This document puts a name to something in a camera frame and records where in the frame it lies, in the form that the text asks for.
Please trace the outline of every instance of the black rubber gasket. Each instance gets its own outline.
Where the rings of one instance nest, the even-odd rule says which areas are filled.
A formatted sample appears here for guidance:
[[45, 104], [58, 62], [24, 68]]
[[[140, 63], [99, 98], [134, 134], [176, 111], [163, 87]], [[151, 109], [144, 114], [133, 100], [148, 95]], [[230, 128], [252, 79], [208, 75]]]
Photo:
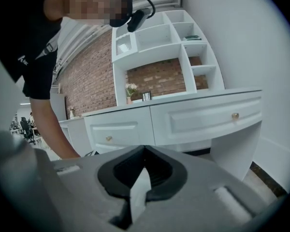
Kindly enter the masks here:
[[119, 216], [113, 217], [111, 220], [109, 220], [109, 223], [123, 230], [129, 228], [129, 226], [132, 224], [130, 201], [125, 201]]
[[142, 145], [102, 165], [98, 180], [109, 195], [129, 201], [130, 189], [144, 167], [152, 187], [146, 194], [146, 202], [171, 198], [187, 181], [183, 164], [151, 146]]
[[182, 163], [151, 146], [146, 146], [145, 159], [152, 187], [146, 194], [146, 202], [170, 199], [186, 183], [188, 173]]

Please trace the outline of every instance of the white shelving unit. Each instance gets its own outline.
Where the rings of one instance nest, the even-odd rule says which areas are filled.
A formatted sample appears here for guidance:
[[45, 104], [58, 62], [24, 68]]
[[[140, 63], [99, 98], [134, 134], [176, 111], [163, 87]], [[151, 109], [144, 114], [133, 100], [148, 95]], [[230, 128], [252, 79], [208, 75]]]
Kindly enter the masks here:
[[[187, 36], [198, 35], [201, 40], [184, 41]], [[199, 57], [201, 65], [191, 64], [191, 57]], [[127, 25], [113, 29], [112, 62], [117, 106], [126, 105], [126, 71], [168, 59], [178, 58], [186, 92], [157, 96], [197, 93], [194, 76], [205, 75], [208, 89], [225, 89], [220, 67], [205, 35], [185, 10], [156, 13], [134, 33]]]

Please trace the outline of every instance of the picture frame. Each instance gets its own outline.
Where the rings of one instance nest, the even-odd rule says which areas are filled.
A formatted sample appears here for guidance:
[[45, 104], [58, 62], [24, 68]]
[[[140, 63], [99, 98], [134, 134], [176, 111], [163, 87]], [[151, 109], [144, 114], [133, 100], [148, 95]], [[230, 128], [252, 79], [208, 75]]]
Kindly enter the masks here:
[[142, 93], [142, 101], [150, 101], [152, 100], [151, 91], [146, 91]]

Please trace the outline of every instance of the office chair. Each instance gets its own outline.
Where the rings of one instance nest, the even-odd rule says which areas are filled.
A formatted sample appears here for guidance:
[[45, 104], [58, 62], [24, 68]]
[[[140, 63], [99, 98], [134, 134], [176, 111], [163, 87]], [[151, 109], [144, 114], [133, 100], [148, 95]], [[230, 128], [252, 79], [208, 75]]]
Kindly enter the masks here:
[[28, 122], [26, 121], [25, 117], [21, 118], [20, 125], [23, 128], [23, 130], [26, 132], [26, 134], [24, 134], [25, 139], [27, 140], [30, 139], [29, 143], [33, 143], [35, 145], [32, 129], [29, 128]]

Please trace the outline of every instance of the white countertop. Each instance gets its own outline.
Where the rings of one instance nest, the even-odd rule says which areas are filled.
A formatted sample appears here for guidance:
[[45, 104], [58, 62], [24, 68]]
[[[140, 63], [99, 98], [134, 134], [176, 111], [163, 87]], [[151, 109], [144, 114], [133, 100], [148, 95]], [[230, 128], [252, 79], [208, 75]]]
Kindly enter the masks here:
[[73, 118], [73, 119], [67, 119], [67, 120], [62, 120], [62, 121], [59, 121], [59, 124], [64, 124], [66, 122], [70, 122], [70, 121], [76, 121], [78, 119], [83, 119], [83, 117], [80, 117], [80, 118]]
[[[159, 105], [164, 103], [171, 103], [171, 102], [181, 102], [186, 100], [193, 100], [193, 99], [199, 99], [199, 98], [205, 98], [205, 97], [213, 97], [213, 96], [220, 96], [220, 95], [229, 95], [229, 94], [235, 94], [235, 93], [246, 93], [246, 92], [254, 92], [254, 91], [261, 91], [262, 88], [260, 87], [244, 87], [244, 88], [232, 88], [232, 89], [225, 89], [225, 90], [218, 90], [218, 91], [199, 91], [198, 93], [193, 94], [185, 94], [185, 95], [178, 95], [178, 96], [172, 96], [167, 98], [161, 98], [161, 99], [155, 99], [151, 101], [142, 101], [131, 105], [124, 105], [124, 106], [115, 106], [110, 108], [105, 108], [97, 111], [92, 111], [88, 113], [82, 114], [82, 117], [91, 116], [91, 115], [97, 115], [97, 114], [105, 114], [115, 111], [121, 111], [126, 109], [133, 109], [137, 107], [144, 107], [144, 106], [152, 106], [152, 105]], [[66, 121], [72, 121], [76, 119], [69, 119], [60, 121], [66, 122]]]

